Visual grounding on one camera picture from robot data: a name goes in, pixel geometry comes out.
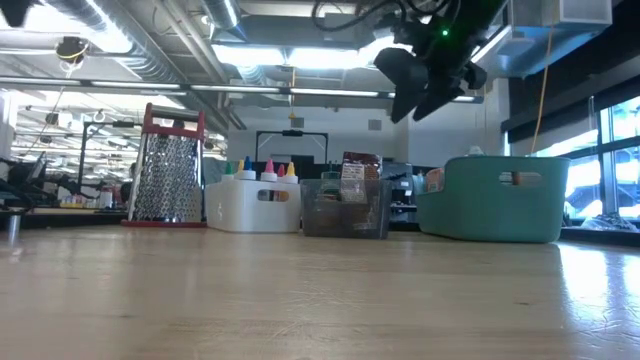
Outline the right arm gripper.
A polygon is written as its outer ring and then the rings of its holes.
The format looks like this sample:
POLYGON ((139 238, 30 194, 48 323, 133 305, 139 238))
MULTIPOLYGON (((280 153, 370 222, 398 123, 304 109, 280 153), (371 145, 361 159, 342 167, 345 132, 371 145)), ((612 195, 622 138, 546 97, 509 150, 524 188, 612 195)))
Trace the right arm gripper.
POLYGON ((488 75, 471 58, 486 42, 487 31, 488 23, 478 19, 396 25, 394 42, 410 45, 417 58, 402 48, 385 48, 374 59, 376 68, 395 86, 391 121, 400 122, 415 108, 413 119, 422 120, 463 94, 457 87, 425 95, 429 75, 444 82, 464 80, 469 89, 480 89, 488 75))

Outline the orange cereal box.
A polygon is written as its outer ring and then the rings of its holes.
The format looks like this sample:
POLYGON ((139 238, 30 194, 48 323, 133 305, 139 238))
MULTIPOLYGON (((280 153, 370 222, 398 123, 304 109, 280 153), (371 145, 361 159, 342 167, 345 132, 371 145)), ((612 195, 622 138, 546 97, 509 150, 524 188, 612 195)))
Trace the orange cereal box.
POLYGON ((442 191, 444 185, 445 170, 443 168, 432 169, 426 174, 426 191, 428 193, 442 191))

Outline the blue food colouring bottle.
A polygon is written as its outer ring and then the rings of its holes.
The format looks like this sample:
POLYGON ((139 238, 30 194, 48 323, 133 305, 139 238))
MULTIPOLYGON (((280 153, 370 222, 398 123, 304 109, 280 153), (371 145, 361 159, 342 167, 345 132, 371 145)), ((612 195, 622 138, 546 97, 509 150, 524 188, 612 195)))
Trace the blue food colouring bottle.
POLYGON ((236 173, 235 178, 238 180, 255 180, 256 172, 253 169, 253 162, 251 161, 251 158, 246 156, 243 160, 245 161, 244 171, 236 173))

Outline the fluorescent ceiling light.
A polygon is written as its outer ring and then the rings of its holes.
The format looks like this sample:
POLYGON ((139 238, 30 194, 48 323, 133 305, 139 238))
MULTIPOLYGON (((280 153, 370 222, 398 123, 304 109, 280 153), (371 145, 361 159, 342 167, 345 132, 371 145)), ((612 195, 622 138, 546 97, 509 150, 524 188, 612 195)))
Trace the fluorescent ceiling light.
POLYGON ((300 88, 300 87, 278 87, 278 86, 247 86, 247 85, 218 85, 218 84, 180 84, 180 83, 154 83, 154 82, 131 82, 113 80, 93 80, 93 79, 66 79, 66 78, 42 78, 42 77, 21 77, 0 75, 0 85, 7 86, 27 86, 33 88, 47 87, 74 87, 74 88, 96 88, 96 89, 119 89, 134 90, 142 92, 159 92, 161 94, 172 94, 184 96, 188 92, 215 92, 234 94, 259 94, 259 95, 304 95, 304 96, 329 96, 346 98, 364 98, 393 100, 394 92, 383 91, 362 91, 362 90, 342 90, 342 89, 320 89, 320 88, 300 88))

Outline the green plastic bin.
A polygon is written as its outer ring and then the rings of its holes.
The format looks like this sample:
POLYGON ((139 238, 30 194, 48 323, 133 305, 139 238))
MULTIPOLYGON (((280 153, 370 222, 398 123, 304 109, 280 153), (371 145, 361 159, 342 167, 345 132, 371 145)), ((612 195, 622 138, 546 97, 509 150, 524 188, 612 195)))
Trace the green plastic bin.
POLYGON ((416 197, 420 230, 478 242, 554 242, 570 164, 560 157, 453 158, 443 189, 416 197))

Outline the grey-brown plastic bin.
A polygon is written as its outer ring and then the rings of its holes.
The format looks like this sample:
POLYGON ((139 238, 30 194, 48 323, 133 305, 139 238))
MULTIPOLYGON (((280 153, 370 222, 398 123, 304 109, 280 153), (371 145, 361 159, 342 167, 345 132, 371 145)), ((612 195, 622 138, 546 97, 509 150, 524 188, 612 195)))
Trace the grey-brown plastic bin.
POLYGON ((391 213, 389 180, 302 180, 305 236, 386 239, 391 213))

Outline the white plastic bin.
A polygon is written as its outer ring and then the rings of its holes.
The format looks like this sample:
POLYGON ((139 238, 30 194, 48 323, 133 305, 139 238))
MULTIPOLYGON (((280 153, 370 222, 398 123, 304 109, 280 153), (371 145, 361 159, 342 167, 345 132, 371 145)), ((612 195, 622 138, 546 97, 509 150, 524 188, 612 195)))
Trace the white plastic bin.
POLYGON ((297 233, 299 184, 227 180, 205 187, 207 226, 235 233, 297 233))

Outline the grey cloth pile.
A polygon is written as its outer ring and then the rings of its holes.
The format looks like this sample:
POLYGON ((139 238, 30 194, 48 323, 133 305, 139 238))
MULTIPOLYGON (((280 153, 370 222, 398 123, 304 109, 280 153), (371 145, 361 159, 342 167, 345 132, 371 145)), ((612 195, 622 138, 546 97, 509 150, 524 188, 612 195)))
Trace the grey cloth pile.
POLYGON ((588 217, 581 225, 582 228, 600 231, 639 232, 639 229, 622 218, 618 213, 607 213, 588 217))

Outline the person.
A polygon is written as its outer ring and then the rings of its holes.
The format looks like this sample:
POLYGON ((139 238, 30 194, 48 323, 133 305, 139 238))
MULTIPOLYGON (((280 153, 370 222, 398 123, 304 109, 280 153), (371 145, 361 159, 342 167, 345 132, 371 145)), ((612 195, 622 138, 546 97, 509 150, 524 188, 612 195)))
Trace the person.
POLYGON ((129 168, 129 180, 127 182, 124 182, 121 187, 120 187, 120 196, 121 196, 121 201, 124 205, 129 205, 129 201, 131 198, 131 191, 132 191, 132 185, 133 185, 133 179, 135 176, 135 172, 136 172, 136 163, 132 163, 130 168, 129 168))

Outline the silver ventilation duct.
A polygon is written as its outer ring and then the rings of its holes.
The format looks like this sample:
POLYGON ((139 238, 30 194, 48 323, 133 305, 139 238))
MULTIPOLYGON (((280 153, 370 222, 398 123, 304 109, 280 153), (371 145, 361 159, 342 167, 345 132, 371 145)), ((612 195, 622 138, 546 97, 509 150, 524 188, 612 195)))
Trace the silver ventilation duct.
POLYGON ((533 75, 613 23, 613 0, 509 0, 472 61, 488 77, 533 75))

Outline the black background gantry frame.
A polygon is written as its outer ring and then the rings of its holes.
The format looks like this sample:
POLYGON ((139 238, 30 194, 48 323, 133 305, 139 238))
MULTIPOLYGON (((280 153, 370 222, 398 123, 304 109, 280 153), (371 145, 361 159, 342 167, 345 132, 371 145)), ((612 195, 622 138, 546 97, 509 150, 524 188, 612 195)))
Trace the black background gantry frame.
POLYGON ((281 130, 281 131, 273 131, 273 130, 258 130, 255 134, 255 151, 254 151, 254 160, 259 159, 260 147, 262 146, 260 143, 260 137, 263 134, 269 135, 281 135, 283 137, 304 137, 304 136, 321 136, 324 138, 324 145, 322 146, 324 150, 324 163, 329 163, 328 156, 328 147, 329 147, 329 134, 323 132, 305 132, 302 130, 281 130))

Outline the round spiral air duct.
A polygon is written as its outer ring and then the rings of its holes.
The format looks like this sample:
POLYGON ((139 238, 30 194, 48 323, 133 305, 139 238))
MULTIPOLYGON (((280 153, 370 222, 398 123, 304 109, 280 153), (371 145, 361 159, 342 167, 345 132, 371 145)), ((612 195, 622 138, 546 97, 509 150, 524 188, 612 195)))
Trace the round spiral air duct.
POLYGON ((186 77, 118 0, 43 0, 83 24, 100 50, 143 81, 182 83, 186 77))

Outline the black background rack frame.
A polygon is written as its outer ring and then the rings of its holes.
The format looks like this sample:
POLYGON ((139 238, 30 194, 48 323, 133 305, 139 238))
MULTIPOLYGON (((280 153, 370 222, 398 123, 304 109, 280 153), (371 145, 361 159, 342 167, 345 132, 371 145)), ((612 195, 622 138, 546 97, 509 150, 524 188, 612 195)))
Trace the black background rack frame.
POLYGON ((135 122, 130 122, 130 121, 124 121, 124 120, 114 120, 114 121, 109 121, 109 122, 98 122, 96 120, 93 121, 89 121, 89 122, 84 122, 83 123, 83 132, 82 132, 82 138, 81 138, 81 148, 80 148, 80 155, 79 155, 79 167, 78 167, 78 175, 77 175, 77 185, 78 185, 78 191, 81 193, 82 191, 82 186, 83 186, 83 177, 84 177, 84 166, 85 166, 85 157, 86 157, 86 152, 87 152, 87 142, 89 141, 89 138, 92 137, 93 135, 89 135, 89 128, 91 126, 97 126, 98 129, 102 129, 105 126, 110 126, 110 127, 114 127, 114 128, 134 128, 134 127, 141 127, 142 125, 139 123, 135 123, 135 122))

